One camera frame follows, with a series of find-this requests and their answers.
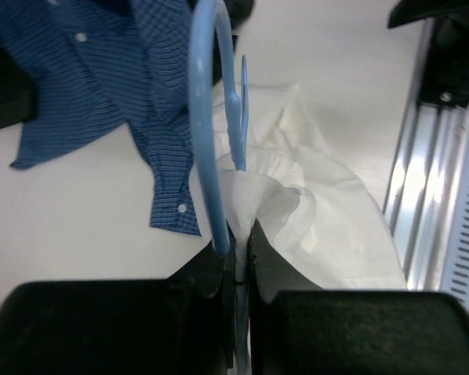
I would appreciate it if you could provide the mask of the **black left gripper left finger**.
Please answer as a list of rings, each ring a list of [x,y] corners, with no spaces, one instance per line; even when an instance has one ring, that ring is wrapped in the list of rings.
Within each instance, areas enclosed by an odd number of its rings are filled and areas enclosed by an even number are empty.
[[[207,245],[161,280],[35,281],[0,307],[0,374],[225,374],[235,255]]]

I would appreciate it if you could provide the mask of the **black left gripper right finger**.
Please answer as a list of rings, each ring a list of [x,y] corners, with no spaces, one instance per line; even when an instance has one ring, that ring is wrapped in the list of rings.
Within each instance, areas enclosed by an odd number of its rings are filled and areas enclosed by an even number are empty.
[[[249,238],[255,374],[469,374],[469,315],[452,296],[326,291]]]

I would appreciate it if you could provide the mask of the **white shirt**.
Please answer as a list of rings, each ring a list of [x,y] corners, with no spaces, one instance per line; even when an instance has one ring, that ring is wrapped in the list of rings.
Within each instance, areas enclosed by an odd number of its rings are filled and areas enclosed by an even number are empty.
[[[237,374],[250,373],[249,233],[327,289],[403,290],[406,279],[381,210],[362,180],[331,155],[298,86],[249,89],[247,167],[236,170],[214,121],[220,186],[235,238]]]

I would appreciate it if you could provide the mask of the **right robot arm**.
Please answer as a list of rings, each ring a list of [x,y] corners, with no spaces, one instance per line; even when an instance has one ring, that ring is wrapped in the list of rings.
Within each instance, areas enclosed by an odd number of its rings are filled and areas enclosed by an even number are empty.
[[[433,20],[419,103],[462,107],[469,103],[469,1],[400,1],[388,18],[393,29]]]

